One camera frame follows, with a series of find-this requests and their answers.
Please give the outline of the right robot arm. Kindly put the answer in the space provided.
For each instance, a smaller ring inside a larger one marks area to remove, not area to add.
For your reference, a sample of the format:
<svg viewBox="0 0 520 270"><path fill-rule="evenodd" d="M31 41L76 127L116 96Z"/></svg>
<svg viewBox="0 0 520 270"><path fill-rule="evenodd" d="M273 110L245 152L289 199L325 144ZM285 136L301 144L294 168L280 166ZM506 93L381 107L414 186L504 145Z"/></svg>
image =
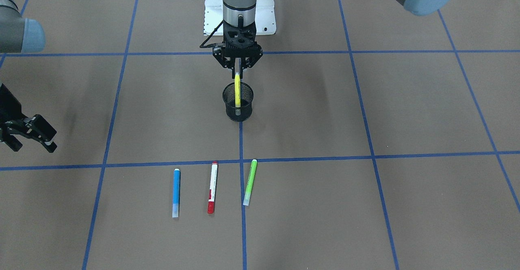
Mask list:
<svg viewBox="0 0 520 270"><path fill-rule="evenodd" d="M24 18L15 0L0 0L0 50L1 53L35 53L44 50L46 37L37 20ZM0 88L0 141L14 152L22 148L15 137L20 135L39 142L47 152L53 153L57 144L57 131L36 114L24 115L19 100L4 83Z"/></svg>

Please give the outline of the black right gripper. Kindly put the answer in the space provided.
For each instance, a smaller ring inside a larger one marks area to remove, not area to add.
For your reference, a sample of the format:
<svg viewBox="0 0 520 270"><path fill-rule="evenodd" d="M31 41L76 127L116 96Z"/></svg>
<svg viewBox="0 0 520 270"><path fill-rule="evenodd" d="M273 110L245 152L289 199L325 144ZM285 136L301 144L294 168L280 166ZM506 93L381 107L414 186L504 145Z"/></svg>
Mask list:
<svg viewBox="0 0 520 270"><path fill-rule="evenodd" d="M15 122L15 126L22 127L24 132L22 135L39 142L49 153L54 153L57 148L57 144L54 142L57 131L39 114L26 118L21 111L19 100L4 83L1 83L0 88L0 121L1 128L4 127L5 122ZM18 152L23 146L16 137L9 134L1 135L0 142L6 144L14 152Z"/></svg>

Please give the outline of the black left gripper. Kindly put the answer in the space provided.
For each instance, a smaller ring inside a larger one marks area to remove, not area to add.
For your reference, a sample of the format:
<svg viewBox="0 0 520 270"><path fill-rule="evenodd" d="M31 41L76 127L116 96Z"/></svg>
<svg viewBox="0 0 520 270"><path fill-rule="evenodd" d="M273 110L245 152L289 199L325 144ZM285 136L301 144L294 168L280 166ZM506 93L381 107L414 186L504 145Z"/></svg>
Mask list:
<svg viewBox="0 0 520 270"><path fill-rule="evenodd" d="M227 22L223 22L223 42L213 44L213 56L217 59L219 64L224 68L231 69L232 75L239 74L239 59L240 59L240 79L243 79L243 74L247 68L252 68L263 56L262 47L258 44L255 37L255 44L245 49L234 48L227 46L224 31L233 28L255 29L256 24L243 27L235 27Z"/></svg>

